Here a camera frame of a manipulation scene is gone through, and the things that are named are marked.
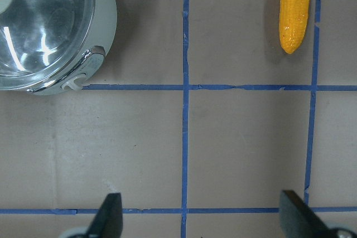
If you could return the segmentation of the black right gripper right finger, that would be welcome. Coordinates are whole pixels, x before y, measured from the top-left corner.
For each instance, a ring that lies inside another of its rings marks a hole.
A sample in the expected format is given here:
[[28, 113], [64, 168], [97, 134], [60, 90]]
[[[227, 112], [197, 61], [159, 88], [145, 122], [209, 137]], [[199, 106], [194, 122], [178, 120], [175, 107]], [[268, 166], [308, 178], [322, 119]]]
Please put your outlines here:
[[332, 237], [330, 229], [293, 190], [280, 193], [279, 221], [285, 237]]

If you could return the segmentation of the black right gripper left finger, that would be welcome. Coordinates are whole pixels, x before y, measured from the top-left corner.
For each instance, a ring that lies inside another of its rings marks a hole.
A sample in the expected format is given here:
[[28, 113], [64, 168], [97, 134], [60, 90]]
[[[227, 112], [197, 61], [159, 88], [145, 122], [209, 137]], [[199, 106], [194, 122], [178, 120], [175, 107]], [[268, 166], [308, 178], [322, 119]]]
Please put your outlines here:
[[84, 237], [121, 237], [122, 231], [122, 197], [120, 193], [110, 193], [103, 201]]

